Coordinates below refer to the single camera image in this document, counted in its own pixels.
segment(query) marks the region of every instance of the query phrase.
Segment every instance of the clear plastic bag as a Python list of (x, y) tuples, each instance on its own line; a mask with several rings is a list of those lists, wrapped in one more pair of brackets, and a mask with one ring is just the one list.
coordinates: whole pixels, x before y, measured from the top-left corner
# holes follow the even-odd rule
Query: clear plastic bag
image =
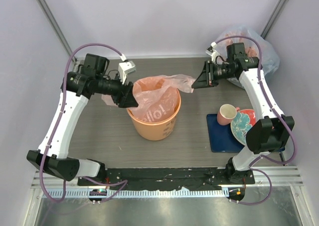
[[(266, 40), (264, 40), (253, 29), (248, 28), (244, 25), (235, 25), (226, 29), (221, 35), (219, 35), (219, 37), (216, 40), (224, 38), (224, 37), (232, 36), (232, 35), (242, 35), (242, 36), (251, 37), (259, 43), (263, 53), (261, 64), (263, 66), (265, 79), (266, 81), (270, 79), (272, 75), (274, 74), (274, 72), (279, 68), (279, 63), (280, 63), (279, 56), (275, 52), (272, 45)], [(245, 38), (227, 39), (223, 42), (220, 42), (215, 49), (217, 52), (220, 53), (222, 57), (224, 57), (224, 59), (226, 59), (227, 58), (226, 47), (230, 44), (239, 43), (239, 42), (245, 44), (245, 50), (248, 57), (259, 57), (259, 51), (256, 44)], [(232, 82), (233, 84), (239, 87), (242, 87), (242, 85), (236, 78), (230, 78), (228, 80)]]
[[(177, 89), (192, 93), (191, 85), (194, 81), (194, 78), (183, 74), (140, 79), (133, 87), (133, 95), (139, 106), (129, 109), (134, 117), (145, 122), (166, 120), (174, 114), (178, 104)], [(108, 95), (102, 95), (102, 100), (107, 105), (114, 105)]]

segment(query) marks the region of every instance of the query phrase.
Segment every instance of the orange bucket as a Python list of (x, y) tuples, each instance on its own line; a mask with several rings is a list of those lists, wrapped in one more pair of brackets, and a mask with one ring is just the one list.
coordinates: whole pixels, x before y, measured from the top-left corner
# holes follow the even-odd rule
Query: orange bucket
[(160, 122), (151, 123), (139, 120), (133, 116), (132, 112), (129, 109), (127, 109), (128, 114), (132, 118), (132, 122), (136, 131), (142, 137), (144, 137), (147, 140), (162, 140), (172, 133), (175, 126), (176, 117), (181, 105), (181, 98), (178, 90), (177, 93), (178, 103), (174, 109), (174, 114), (170, 118)]

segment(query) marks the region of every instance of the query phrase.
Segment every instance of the blue tray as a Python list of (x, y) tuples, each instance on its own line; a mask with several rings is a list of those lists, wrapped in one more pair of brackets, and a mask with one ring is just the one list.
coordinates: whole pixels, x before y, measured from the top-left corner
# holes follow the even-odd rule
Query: blue tray
[(207, 117), (210, 149), (212, 152), (238, 153), (244, 146), (231, 133), (230, 124), (220, 125), (217, 114), (208, 114)]

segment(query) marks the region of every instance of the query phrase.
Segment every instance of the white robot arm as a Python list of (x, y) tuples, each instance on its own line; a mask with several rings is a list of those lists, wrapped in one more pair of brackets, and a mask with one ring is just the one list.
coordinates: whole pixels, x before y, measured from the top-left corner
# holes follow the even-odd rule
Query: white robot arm
[(213, 42), (207, 49), (206, 53), (211, 56), (211, 60), (205, 62), (201, 75), (192, 87), (195, 89), (215, 87), (220, 79), (236, 77), (245, 88), (255, 110), (256, 124), (247, 132), (246, 146), (226, 165), (226, 169), (229, 168), (229, 178), (234, 174), (238, 177), (239, 172), (248, 171), (261, 155), (266, 156), (285, 147), (289, 133), (278, 119), (278, 115), (285, 121), (290, 130), (295, 123), (293, 118), (285, 116), (276, 104), (265, 81), (264, 71), (258, 69), (258, 66), (261, 66), (259, 59), (246, 55), (244, 43), (234, 43), (227, 46), (227, 61), (222, 64), (216, 62), (219, 54), (214, 50), (215, 46), (216, 43)]

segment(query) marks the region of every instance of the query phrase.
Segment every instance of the pink mug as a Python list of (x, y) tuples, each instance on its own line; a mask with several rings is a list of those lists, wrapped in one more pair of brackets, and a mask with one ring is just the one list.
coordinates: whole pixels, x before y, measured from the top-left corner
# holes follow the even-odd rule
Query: pink mug
[(217, 122), (220, 125), (228, 125), (236, 117), (239, 110), (239, 108), (236, 108), (230, 104), (222, 105), (217, 114)]

